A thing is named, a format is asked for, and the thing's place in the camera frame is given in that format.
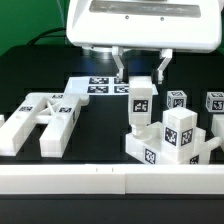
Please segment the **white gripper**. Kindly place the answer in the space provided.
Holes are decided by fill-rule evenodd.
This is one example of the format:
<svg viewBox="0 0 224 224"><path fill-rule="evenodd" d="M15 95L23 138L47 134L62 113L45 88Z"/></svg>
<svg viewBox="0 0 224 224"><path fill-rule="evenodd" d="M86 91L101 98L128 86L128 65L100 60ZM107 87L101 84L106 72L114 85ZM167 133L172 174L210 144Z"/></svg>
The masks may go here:
<svg viewBox="0 0 224 224"><path fill-rule="evenodd" d="M223 0L70 0L67 37L76 46L112 47L121 81L123 48L162 49L154 71L161 84L172 49L211 52L220 45L222 9Z"/></svg>

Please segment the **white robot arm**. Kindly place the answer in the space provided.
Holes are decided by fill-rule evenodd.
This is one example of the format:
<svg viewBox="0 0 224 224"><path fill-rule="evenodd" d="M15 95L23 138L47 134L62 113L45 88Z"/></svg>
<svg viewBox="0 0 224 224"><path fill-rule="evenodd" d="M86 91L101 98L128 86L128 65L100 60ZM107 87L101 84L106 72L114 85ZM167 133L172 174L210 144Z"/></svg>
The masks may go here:
<svg viewBox="0 0 224 224"><path fill-rule="evenodd" d="M224 0L70 0L66 35L75 46L110 54L120 78L125 52L158 51L162 81L174 52L217 49L223 9Z"/></svg>

